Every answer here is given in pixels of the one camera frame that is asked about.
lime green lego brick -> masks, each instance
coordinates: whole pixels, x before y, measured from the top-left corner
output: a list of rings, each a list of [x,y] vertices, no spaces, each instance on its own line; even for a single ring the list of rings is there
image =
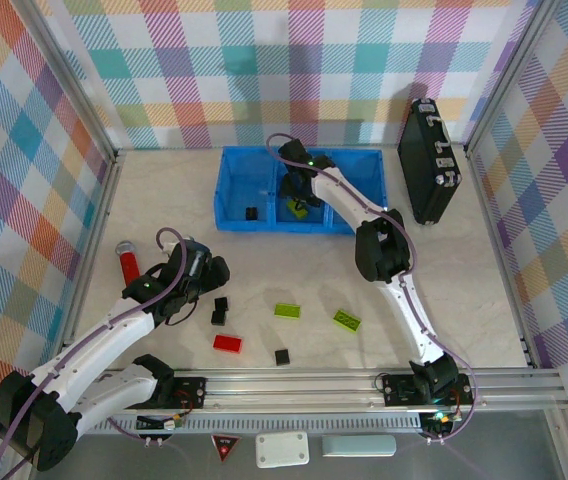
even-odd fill
[[[289,305],[287,303],[278,303],[275,305],[275,316],[284,318],[300,318],[302,307],[299,305]]]
[[[298,203],[293,199],[286,202],[286,206],[288,207],[289,211],[293,215],[295,215],[295,218],[297,218],[298,220],[304,220],[308,216],[308,210],[306,210],[305,207],[298,209],[297,205]]]
[[[338,310],[335,316],[333,317],[335,323],[337,323],[340,327],[345,328],[351,333],[356,333],[357,329],[360,328],[360,323],[362,321],[351,315],[350,313],[345,312],[344,310]]]

black briefcase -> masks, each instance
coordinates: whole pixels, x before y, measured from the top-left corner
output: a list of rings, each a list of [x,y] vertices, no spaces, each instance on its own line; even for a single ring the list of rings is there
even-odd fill
[[[462,176],[435,101],[413,101],[397,151],[415,220],[439,222]]]

red lego brick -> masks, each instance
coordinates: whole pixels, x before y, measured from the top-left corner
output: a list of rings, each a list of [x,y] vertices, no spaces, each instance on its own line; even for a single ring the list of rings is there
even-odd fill
[[[215,335],[213,348],[215,350],[223,350],[224,352],[240,353],[240,350],[242,350],[242,339],[231,337],[230,335]]]

ventilation grille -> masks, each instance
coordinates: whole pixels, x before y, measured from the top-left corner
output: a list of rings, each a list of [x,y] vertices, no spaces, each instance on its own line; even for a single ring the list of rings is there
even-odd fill
[[[135,431],[135,416],[119,415],[116,421],[122,428]],[[181,428],[172,432],[184,433],[243,433],[302,430],[307,433],[375,433],[421,431],[417,413],[316,414],[316,415],[192,415]],[[90,433],[117,433],[108,422],[95,426]],[[135,433],[162,433],[161,430],[137,430]]]

marble surface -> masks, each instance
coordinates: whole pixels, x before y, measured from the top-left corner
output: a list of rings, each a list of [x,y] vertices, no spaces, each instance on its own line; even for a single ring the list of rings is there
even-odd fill
[[[461,151],[457,157],[467,178],[442,222],[423,227],[410,213],[396,151],[384,149],[389,204],[403,214],[416,244],[416,282],[440,339],[476,367],[524,366],[466,160]],[[354,237],[217,231],[213,193],[219,159],[220,150],[126,156],[78,333],[102,319],[124,286],[115,245],[133,241],[145,270],[164,261],[155,232],[172,226],[222,255],[231,280],[203,296],[186,322],[156,329],[114,366],[152,353],[175,368],[272,367],[274,351],[282,348],[289,350],[289,368],[407,366],[408,344],[397,320],[355,267]],[[229,297],[230,311],[226,326],[215,327],[210,323],[213,299],[222,295]],[[301,305],[301,319],[274,317],[276,303]],[[362,319],[357,334],[333,323],[340,308]],[[241,354],[213,350],[218,333],[242,337]]]

